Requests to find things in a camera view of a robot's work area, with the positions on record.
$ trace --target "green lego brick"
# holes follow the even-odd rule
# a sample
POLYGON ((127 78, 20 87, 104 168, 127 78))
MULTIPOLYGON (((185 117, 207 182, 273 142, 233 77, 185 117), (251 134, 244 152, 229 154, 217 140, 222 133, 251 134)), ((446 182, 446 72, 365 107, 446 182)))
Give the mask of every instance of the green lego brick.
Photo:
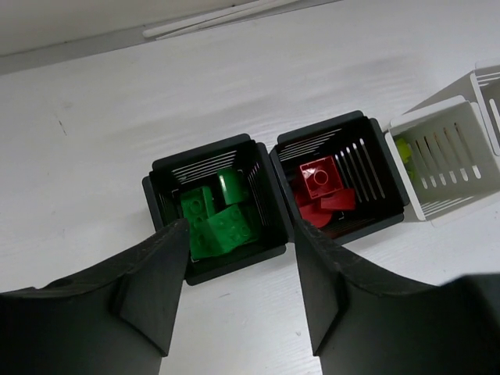
POLYGON ((201 231, 205 220, 216 213, 210 187, 203 186, 181 194, 180 205, 184 217, 191 225, 191 257, 198 260, 213 256, 212 246, 201 231))
POLYGON ((245 242, 245 244, 259 240, 260 234, 262 233, 262 223, 260 221, 259 210, 254 205, 240 207, 240 210, 247 220, 250 231, 252 232, 251 237, 245 242))
POLYGON ((412 150, 408 146, 408 143, 403 138, 399 138, 396 140, 396 147, 398 148, 399 156, 404 164, 409 161, 409 158, 412 157, 412 150))
POLYGON ((415 171, 409 167, 406 168, 406 172, 411 181, 415 180, 415 171))
POLYGON ((255 237, 238 205, 209 217, 205 221, 203 233, 211 241, 214 255, 227 254, 255 237))
POLYGON ((227 205, 244 202, 250 197, 243 175, 234 168, 218 170, 217 176, 227 205))

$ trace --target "red block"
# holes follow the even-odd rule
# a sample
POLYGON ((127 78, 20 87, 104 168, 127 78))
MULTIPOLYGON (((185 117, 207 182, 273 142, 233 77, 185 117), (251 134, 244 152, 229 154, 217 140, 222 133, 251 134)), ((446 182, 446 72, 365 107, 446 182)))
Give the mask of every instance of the red block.
POLYGON ((293 192, 297 206, 302 207, 303 205, 308 205, 311 202, 311 199, 309 198, 309 195, 307 194, 307 191, 305 191, 305 189, 297 189, 293 190, 293 192))
POLYGON ((302 164, 300 171, 311 199, 323 197, 344 188, 334 158, 331 156, 302 164))
POLYGON ((343 189, 328 197, 322 197, 320 208, 328 211, 352 211, 356 208, 354 189, 343 189))
POLYGON ((298 207, 298 209, 302 218, 309 221, 316 228, 327 225, 333 216, 333 212, 320 209, 315 202, 298 207))

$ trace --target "white table surface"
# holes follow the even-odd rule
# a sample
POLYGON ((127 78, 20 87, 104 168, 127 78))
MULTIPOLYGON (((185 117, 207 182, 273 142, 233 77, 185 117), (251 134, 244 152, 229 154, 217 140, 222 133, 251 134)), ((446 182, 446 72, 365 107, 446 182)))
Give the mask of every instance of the white table surface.
MULTIPOLYGON (((381 123, 500 55, 496 0, 350 1, 0 77, 0 290, 91 266, 153 233, 153 160, 361 109, 381 123)), ((500 204, 348 244, 440 284, 500 270, 500 204)), ((293 246, 184 285, 161 374, 320 374, 293 246)))

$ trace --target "black bin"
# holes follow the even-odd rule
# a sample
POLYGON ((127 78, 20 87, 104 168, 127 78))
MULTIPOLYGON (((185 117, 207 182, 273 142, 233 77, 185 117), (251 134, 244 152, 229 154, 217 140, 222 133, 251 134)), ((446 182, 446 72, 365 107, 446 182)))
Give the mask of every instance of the black bin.
POLYGON ((250 201, 259 213, 259 240, 217 257, 188 262, 185 279, 195 285, 285 252, 291 223, 272 164, 263 143, 247 134, 188 150, 152 164, 142 181, 155 229, 183 216, 180 195, 209 186, 217 209, 224 205, 217 171, 232 167, 248 183, 250 201))
POLYGON ((344 244, 403 220, 409 199, 382 131, 356 111, 278 137, 270 157, 292 223, 301 218, 291 188, 299 166, 328 156, 344 186, 356 190, 356 202, 355 210, 333 215, 322 232, 344 244))

